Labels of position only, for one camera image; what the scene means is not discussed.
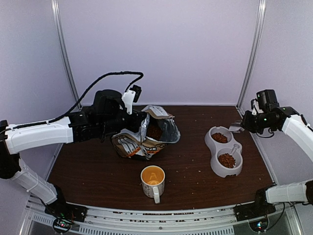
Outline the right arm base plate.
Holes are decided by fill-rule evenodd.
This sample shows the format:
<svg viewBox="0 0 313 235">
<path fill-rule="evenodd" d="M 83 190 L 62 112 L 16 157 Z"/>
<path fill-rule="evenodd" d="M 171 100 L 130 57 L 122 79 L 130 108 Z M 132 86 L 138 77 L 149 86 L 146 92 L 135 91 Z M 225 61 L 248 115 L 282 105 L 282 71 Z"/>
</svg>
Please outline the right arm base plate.
<svg viewBox="0 0 313 235">
<path fill-rule="evenodd" d="M 234 208 L 234 214 L 236 220 L 244 221 L 251 220 L 258 217 L 266 217 L 267 215 L 276 212 L 276 208 L 273 204 L 266 204 L 265 206 L 257 206 L 255 203 L 238 204 Z"/>
</svg>

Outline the brown dog food bag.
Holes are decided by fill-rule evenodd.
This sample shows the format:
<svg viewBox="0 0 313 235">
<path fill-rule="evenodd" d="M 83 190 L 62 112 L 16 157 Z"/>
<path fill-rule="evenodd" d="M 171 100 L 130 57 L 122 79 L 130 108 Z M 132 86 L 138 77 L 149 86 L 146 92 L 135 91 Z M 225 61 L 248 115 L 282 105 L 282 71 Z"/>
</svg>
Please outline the brown dog food bag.
<svg viewBox="0 0 313 235">
<path fill-rule="evenodd" d="M 180 140 L 174 116 L 163 107 L 148 105 L 142 111 L 147 117 L 141 122 L 137 132 L 123 129 L 111 137 L 113 147 L 122 158 L 150 160 L 165 146 Z"/>
</svg>

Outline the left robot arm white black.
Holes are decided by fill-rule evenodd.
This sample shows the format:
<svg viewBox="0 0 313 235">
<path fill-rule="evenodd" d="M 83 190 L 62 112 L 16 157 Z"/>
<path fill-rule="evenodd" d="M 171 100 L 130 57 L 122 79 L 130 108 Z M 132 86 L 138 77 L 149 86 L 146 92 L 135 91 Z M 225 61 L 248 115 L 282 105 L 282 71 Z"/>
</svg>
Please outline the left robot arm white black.
<svg viewBox="0 0 313 235">
<path fill-rule="evenodd" d="M 79 112 L 70 112 L 57 121 L 42 121 L 22 125 L 0 122 L 0 177 L 20 184 L 39 197 L 59 217 L 70 213 L 59 187 L 45 181 L 20 158 L 20 152 L 31 148 L 77 143 L 99 138 L 104 141 L 123 129 L 136 132 L 147 117 L 146 112 L 133 109 L 140 93 L 127 90 L 97 91 L 93 104 Z"/>
</svg>

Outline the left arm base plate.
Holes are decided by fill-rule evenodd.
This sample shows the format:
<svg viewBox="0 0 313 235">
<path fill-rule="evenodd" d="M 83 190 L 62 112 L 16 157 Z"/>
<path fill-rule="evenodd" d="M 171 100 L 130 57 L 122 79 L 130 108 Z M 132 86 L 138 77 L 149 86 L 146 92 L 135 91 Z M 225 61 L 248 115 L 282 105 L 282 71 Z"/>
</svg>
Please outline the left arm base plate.
<svg viewBox="0 0 313 235">
<path fill-rule="evenodd" d="M 84 222 L 88 208 L 74 204 L 66 203 L 65 205 L 44 205 L 45 213 L 54 216 L 55 218 L 66 220 L 69 222 Z"/>
</svg>

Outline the metal spoon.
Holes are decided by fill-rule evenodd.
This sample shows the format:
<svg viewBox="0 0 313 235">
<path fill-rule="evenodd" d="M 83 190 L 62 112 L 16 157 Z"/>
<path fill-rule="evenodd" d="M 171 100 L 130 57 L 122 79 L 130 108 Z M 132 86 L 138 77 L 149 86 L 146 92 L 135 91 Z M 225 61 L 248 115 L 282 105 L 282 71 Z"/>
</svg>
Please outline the metal spoon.
<svg viewBox="0 0 313 235">
<path fill-rule="evenodd" d="M 229 132 L 232 133 L 241 133 L 244 131 L 244 128 L 241 126 L 242 121 L 241 120 L 237 120 L 233 123 L 231 123 L 230 127 L 228 128 Z"/>
</svg>

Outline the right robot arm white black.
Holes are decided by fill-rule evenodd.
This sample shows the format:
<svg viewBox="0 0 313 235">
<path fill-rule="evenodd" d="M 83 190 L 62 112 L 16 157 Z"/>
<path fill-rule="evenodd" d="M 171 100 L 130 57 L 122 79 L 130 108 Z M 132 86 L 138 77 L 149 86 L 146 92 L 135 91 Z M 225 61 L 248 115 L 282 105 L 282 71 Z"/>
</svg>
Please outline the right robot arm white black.
<svg viewBox="0 0 313 235">
<path fill-rule="evenodd" d="M 310 158 L 313 159 L 313 128 L 303 115 L 292 107 L 281 107 L 275 90 L 262 90 L 251 101 L 252 110 L 245 111 L 240 126 L 251 133 L 263 134 L 268 129 L 271 134 L 281 131 L 290 137 Z M 264 190 L 264 197 L 251 204 L 251 212 L 261 216 L 275 203 L 313 203 L 312 179 L 286 185 L 271 186 Z"/>
</svg>

